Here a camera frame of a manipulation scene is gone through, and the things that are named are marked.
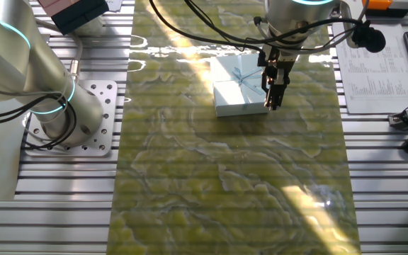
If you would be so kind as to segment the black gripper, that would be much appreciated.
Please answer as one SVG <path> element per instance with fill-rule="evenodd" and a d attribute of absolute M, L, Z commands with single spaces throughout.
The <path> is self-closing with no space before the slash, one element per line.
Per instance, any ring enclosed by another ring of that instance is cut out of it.
<path fill-rule="evenodd" d="M 266 93 L 264 107 L 273 108 L 275 111 L 282 104 L 285 90 L 290 83 L 289 72 L 293 68 L 297 59 L 296 54 L 287 53 L 277 47 L 270 45 L 263 45 L 263 52 L 259 53 L 258 66 L 259 67 L 275 67 L 278 69 L 276 81 L 274 83 L 273 106 L 271 98 L 270 77 L 266 71 L 261 75 L 261 88 Z"/>

